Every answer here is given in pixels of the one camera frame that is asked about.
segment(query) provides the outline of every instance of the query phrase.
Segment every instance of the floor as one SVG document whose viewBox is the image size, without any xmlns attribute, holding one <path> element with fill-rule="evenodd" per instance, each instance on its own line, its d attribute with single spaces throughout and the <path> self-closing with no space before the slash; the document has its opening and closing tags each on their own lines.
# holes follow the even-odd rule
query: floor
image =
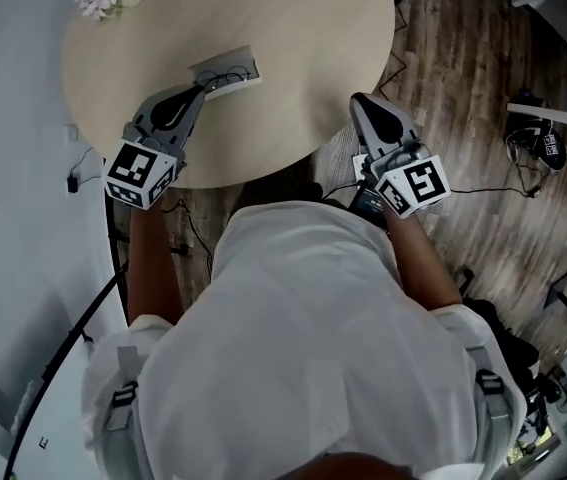
<svg viewBox="0 0 567 480">
<path fill-rule="evenodd" d="M 400 60 L 406 69 L 380 86 L 383 94 L 412 116 L 422 139 L 441 156 L 453 189 L 519 188 L 502 142 L 507 100 L 527 87 L 567 110 L 567 50 L 542 20 L 509 0 L 404 0 L 400 9 L 407 26 L 397 13 L 395 56 L 382 81 Z M 567 127 L 557 129 L 567 143 Z M 357 149 L 348 126 L 315 153 L 315 179 L 325 191 L 353 180 Z M 182 198 L 213 248 L 240 188 L 171 189 L 165 207 Z M 347 203 L 353 194 L 348 189 L 337 196 Z M 115 216 L 126 235 L 129 211 L 116 205 Z M 567 346 L 567 310 L 542 306 L 549 284 L 567 272 L 567 166 L 546 180 L 536 199 L 515 192 L 453 194 L 421 220 L 459 283 L 464 268 L 476 273 L 469 295 L 491 300 L 506 325 L 541 350 L 545 369 L 559 362 Z M 206 253 L 183 209 L 169 213 L 167 223 L 173 246 L 191 247 L 187 256 L 174 256 L 189 307 L 209 283 Z M 127 245 L 119 250 L 125 260 Z"/>
</svg>

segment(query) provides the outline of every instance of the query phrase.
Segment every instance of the white wall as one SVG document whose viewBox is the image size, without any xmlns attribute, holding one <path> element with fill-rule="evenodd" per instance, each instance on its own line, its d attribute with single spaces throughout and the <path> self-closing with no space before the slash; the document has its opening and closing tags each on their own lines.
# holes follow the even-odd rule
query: white wall
<svg viewBox="0 0 567 480">
<path fill-rule="evenodd" d="M 0 390 L 13 413 L 72 324 L 113 275 L 98 180 L 65 193 L 83 142 L 71 122 L 59 50 L 73 0 L 0 0 Z M 93 152 L 77 172 L 97 174 Z M 91 326 L 123 328 L 116 290 Z"/>
</svg>

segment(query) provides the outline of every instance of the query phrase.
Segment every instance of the person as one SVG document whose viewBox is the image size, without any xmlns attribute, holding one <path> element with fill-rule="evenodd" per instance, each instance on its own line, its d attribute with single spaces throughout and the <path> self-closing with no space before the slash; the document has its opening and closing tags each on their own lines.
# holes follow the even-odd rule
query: person
<svg viewBox="0 0 567 480">
<path fill-rule="evenodd" d="M 161 205 L 132 210 L 131 325 L 85 374 L 87 448 L 117 480 L 491 478 L 525 401 L 418 218 L 386 208 L 388 239 L 289 173 L 245 186 L 187 311 Z M 473 349 L 504 385 L 496 452 Z"/>
</svg>

